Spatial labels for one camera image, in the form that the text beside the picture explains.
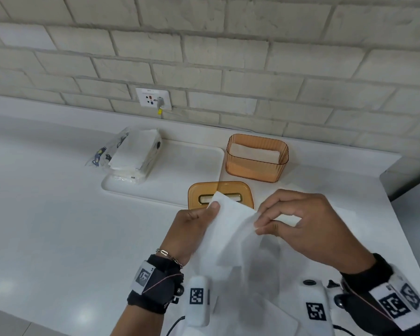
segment transparent orange container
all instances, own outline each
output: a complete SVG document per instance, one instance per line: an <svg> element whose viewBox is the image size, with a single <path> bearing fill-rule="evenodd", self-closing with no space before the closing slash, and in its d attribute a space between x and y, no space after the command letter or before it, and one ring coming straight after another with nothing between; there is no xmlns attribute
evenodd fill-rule
<svg viewBox="0 0 420 336"><path fill-rule="evenodd" d="M207 207L216 191L253 209L250 187L242 181L213 181L193 184L188 189L188 208Z"/></svg>
<svg viewBox="0 0 420 336"><path fill-rule="evenodd" d="M255 149L280 152L279 163L266 163L258 160L235 157L230 154L230 146L239 144ZM228 174L242 178L275 183L279 180L286 163L289 160L288 145L277 139L250 136L247 134L234 134L227 144L226 171Z"/></svg>

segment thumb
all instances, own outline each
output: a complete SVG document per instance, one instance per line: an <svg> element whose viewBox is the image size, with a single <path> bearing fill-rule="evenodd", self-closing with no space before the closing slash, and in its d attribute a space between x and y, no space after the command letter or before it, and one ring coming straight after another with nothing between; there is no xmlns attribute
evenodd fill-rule
<svg viewBox="0 0 420 336"><path fill-rule="evenodd" d="M259 227L257 230L255 230L255 233L257 233L259 236L274 235L287 241L289 237L295 233L295 229L295 227L282 223L278 220L271 220L269 224Z"/></svg>
<svg viewBox="0 0 420 336"><path fill-rule="evenodd" d="M212 202L205 210L202 211L202 214L199 215L199 218L197 219L198 222L203 224L205 227L209 226L218 214L220 207L221 206L218 202Z"/></svg>

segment hand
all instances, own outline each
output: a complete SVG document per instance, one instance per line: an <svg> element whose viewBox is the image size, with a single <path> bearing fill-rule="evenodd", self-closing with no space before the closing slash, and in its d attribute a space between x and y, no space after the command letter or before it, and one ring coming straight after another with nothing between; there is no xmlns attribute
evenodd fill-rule
<svg viewBox="0 0 420 336"><path fill-rule="evenodd" d="M348 274L369 269L375 258L351 233L322 194L277 190L259 207L258 235L282 237L293 249L316 262ZM281 214L301 220L295 227L274 220Z"/></svg>
<svg viewBox="0 0 420 336"><path fill-rule="evenodd" d="M187 264L199 247L207 227L218 214L219 208L219 203L213 202L207 208L180 210L160 249L167 251L180 264Z"/></svg>

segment wall socket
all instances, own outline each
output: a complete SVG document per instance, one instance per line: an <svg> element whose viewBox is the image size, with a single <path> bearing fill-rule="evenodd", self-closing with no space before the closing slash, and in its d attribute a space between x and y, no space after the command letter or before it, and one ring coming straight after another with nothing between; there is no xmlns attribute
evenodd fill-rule
<svg viewBox="0 0 420 336"><path fill-rule="evenodd" d="M171 100L170 92L167 90L152 90L149 88L135 88L137 92L138 100L142 107L154 107L157 108L157 99L163 98L163 106L160 108L164 111L171 111Z"/></svg>

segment silver chain bracelet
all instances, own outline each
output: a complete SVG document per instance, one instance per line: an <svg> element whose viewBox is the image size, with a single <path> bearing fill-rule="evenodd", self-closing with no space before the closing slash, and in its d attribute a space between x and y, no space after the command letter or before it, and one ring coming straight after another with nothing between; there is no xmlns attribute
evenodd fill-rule
<svg viewBox="0 0 420 336"><path fill-rule="evenodd" d="M179 261L178 261L177 259L175 259L173 256L170 256L170 254L168 254L168 252L167 252L167 251L165 251L165 250L161 250L161 249L159 249L159 248L158 248L155 252L156 252L156 253L157 253L157 252L160 252L162 255L167 256L167 257L168 257L169 259L171 259L174 263L176 263L177 265L179 265L181 269L184 267L182 264L180 264L180 263L179 263Z"/></svg>

